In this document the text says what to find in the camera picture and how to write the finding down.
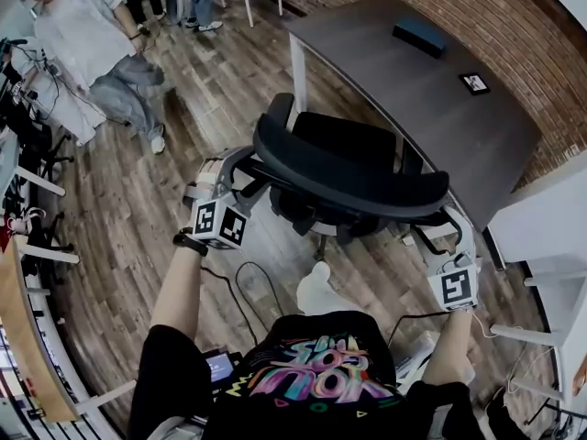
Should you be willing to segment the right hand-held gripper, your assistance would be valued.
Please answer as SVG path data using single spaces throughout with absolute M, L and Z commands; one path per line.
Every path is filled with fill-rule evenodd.
M 456 230 L 453 251 L 435 247 L 425 231 L 413 225 L 413 239 L 426 264 L 426 277 L 438 305 L 443 311 L 470 309 L 478 304 L 478 274 L 482 260 L 471 223 L 457 210 L 444 206 L 441 214 Z

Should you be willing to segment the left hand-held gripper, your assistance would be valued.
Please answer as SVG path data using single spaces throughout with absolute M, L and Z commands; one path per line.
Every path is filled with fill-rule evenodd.
M 231 148 L 204 160 L 183 195 L 191 208 L 190 239 L 215 249 L 241 248 L 257 196 L 234 188 L 234 171 L 253 153 L 252 146 Z

